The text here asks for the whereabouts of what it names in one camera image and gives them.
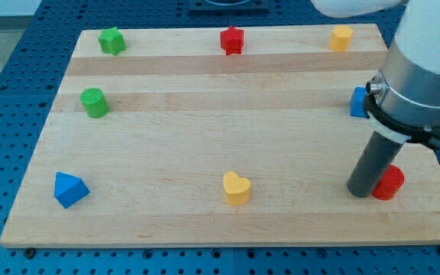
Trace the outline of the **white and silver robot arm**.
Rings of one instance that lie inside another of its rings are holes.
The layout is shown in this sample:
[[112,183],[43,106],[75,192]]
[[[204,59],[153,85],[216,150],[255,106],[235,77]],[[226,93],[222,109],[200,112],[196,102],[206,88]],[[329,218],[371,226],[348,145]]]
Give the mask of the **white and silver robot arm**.
[[409,142],[440,148],[440,0],[313,0],[331,18],[405,8],[387,57],[367,85],[364,107],[374,126],[367,147],[399,150]]

